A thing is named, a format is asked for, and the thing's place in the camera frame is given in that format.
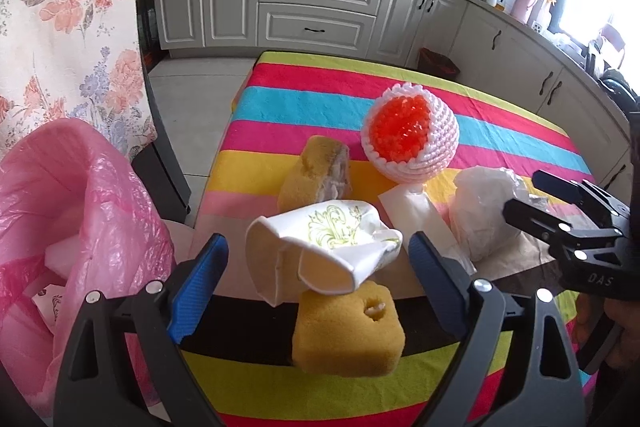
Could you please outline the person's right hand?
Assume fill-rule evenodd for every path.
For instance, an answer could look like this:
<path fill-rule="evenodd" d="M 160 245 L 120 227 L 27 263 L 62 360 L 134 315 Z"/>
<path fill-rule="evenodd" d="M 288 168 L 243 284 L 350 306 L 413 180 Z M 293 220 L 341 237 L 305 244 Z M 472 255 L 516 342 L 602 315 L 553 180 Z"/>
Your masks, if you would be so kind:
<path fill-rule="evenodd" d="M 598 321 L 605 317 L 620 326 L 620 338 L 608 351 L 606 361 L 614 367 L 622 367 L 628 360 L 634 361 L 636 358 L 639 326 L 634 303 L 615 299 L 605 299 L 603 303 L 598 303 L 596 297 L 579 294 L 576 300 L 573 341 L 579 347 L 585 347 Z"/>

